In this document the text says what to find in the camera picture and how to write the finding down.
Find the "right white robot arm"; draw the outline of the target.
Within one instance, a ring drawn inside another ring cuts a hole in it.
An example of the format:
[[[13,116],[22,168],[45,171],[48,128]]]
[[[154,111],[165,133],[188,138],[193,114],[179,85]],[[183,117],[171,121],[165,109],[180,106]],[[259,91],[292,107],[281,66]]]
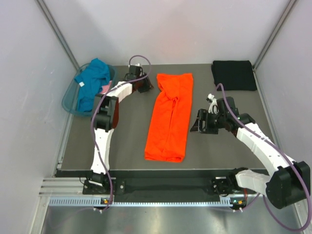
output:
[[[245,167],[235,168],[222,180],[212,180],[216,193],[228,195],[250,189],[266,196],[278,209],[311,194],[310,167],[307,163],[283,157],[255,120],[247,113],[239,113],[232,97],[216,99],[209,94],[207,101],[209,109],[199,109],[190,131],[216,135],[220,129],[227,130],[251,150],[268,172],[265,175]]]

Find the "orange t shirt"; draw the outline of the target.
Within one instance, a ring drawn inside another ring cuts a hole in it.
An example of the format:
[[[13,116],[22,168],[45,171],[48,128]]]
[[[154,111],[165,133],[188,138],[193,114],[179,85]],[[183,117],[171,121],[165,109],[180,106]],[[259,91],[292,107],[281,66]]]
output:
[[[181,163],[185,158],[193,100],[193,75],[158,74],[144,158]]]

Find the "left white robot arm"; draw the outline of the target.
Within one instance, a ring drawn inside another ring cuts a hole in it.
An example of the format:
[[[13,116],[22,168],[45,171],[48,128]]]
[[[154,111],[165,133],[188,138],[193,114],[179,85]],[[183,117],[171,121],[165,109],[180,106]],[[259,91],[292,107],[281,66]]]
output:
[[[141,64],[128,67],[129,71],[122,81],[109,87],[105,93],[97,94],[94,99],[91,136],[95,150],[91,171],[98,175],[107,175],[109,171],[109,151],[111,138],[119,121],[119,104],[136,91],[145,93],[153,89]]]

